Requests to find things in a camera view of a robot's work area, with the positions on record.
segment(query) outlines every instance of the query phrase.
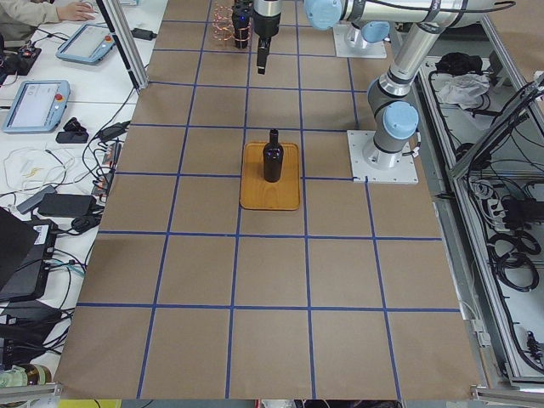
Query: yellow object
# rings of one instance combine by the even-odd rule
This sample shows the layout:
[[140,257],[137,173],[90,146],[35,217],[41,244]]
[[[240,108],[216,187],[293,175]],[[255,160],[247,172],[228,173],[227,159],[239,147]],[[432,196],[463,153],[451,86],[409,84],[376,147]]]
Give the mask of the yellow object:
[[[97,399],[100,408],[120,408],[120,399]],[[99,408],[94,399],[61,399],[59,408]]]
[[269,183],[263,176],[263,147],[266,142],[249,142],[244,147],[240,204],[247,210],[297,210],[300,207],[298,146],[282,143],[281,178]]

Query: device screen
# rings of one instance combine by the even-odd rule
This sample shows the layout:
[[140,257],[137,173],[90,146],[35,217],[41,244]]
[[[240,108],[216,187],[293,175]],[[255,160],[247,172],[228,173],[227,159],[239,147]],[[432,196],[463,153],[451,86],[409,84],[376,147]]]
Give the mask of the device screen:
[[105,36],[108,35],[110,35],[110,31],[107,28],[88,25],[70,42],[70,45],[63,50],[63,53],[89,58],[104,41]]
[[45,126],[58,90],[58,83],[26,84],[9,126],[12,128]]

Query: person's arm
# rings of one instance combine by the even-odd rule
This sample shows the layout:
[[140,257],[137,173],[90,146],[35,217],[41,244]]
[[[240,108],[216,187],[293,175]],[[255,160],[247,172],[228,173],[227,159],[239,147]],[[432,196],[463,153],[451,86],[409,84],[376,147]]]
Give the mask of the person's arm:
[[23,0],[0,0],[0,6],[13,20],[29,26],[58,23],[61,20],[91,20],[93,9],[86,3],[74,2],[64,7],[50,3],[32,3]]

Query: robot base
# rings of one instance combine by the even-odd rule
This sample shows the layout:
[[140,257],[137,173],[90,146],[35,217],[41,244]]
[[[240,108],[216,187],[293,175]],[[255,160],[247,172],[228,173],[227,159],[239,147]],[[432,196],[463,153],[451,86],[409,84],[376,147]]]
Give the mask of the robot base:
[[345,40],[346,34],[349,31],[350,25],[336,24],[332,27],[334,32],[334,45],[337,50],[337,57],[351,58],[374,58],[384,59],[388,57],[383,41],[368,44],[367,48],[350,47]]
[[[417,173],[412,156],[402,156],[397,165],[389,170],[379,170],[368,164],[363,157],[363,148],[374,137],[373,131],[348,130],[349,158],[355,183],[417,184]],[[403,152],[409,152],[406,146]]]

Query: human hand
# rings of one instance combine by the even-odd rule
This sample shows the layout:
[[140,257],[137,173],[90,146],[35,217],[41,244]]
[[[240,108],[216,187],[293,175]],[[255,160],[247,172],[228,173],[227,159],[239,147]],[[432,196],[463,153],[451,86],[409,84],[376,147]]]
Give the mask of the human hand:
[[94,16],[92,15],[93,13],[93,8],[89,4],[82,2],[74,2],[64,7],[57,7],[57,15],[61,21],[94,20]]

